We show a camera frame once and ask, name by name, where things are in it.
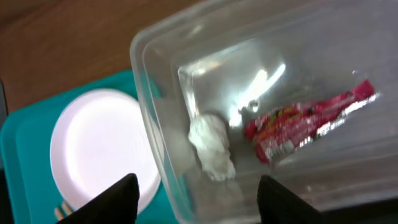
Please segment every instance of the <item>white crumpled tissue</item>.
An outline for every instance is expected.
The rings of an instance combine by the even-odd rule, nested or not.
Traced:
[[[219,117],[204,114],[193,118],[188,138],[198,151],[203,171],[212,180],[234,178],[235,168],[229,159],[226,126]]]

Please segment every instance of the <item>crumpled red wrapper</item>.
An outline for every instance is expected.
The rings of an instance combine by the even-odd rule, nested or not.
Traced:
[[[250,121],[243,132],[248,140],[253,141],[260,161],[274,163],[293,153],[306,139],[316,139],[318,130],[345,116],[343,111],[349,106],[374,95],[373,86],[365,80],[356,88],[329,100],[273,109]]]

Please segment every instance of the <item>candy wrapper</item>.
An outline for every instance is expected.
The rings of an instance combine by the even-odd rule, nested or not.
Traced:
[[[339,126],[346,116],[378,97],[368,80],[332,99],[276,108],[250,121],[245,137],[263,163],[274,164]]]

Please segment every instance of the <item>teal tray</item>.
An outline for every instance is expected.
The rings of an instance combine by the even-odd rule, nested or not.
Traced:
[[[54,208],[62,203],[50,168],[50,140],[63,109],[81,94],[112,88],[137,98],[131,71],[40,101],[10,114],[0,132],[0,150],[16,224],[55,223]],[[178,223],[161,184],[136,223]]]

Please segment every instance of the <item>clear plastic bin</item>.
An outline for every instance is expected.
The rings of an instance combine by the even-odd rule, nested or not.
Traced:
[[[397,12],[391,0],[213,0],[138,33],[130,54],[139,101],[178,220],[260,220],[257,186],[270,170],[243,139],[236,114],[247,100],[259,97],[255,116],[330,98],[364,78],[381,97],[272,175],[319,210],[398,196]],[[264,71],[273,83],[256,81]],[[229,124],[234,180],[213,182],[201,171],[187,138],[201,113]]]

